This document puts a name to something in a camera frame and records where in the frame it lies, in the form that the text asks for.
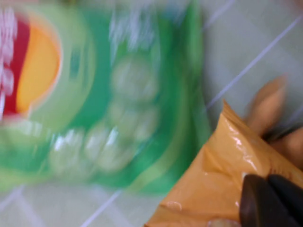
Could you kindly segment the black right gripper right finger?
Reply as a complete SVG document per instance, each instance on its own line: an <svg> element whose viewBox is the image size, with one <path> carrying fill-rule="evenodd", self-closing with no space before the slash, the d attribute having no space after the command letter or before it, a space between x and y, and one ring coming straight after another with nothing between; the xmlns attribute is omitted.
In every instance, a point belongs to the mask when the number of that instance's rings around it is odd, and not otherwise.
<svg viewBox="0 0 303 227"><path fill-rule="evenodd" d="M303 226L303 189L281 175L269 175L267 178L288 214Z"/></svg>

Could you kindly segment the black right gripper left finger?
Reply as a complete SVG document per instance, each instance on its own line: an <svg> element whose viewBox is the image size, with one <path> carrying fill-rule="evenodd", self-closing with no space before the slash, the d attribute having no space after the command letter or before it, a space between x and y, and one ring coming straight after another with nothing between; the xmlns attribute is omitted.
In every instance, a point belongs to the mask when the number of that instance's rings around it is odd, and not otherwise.
<svg viewBox="0 0 303 227"><path fill-rule="evenodd" d="M239 209L243 227L286 227L288 215L268 182L258 175L246 175Z"/></svg>

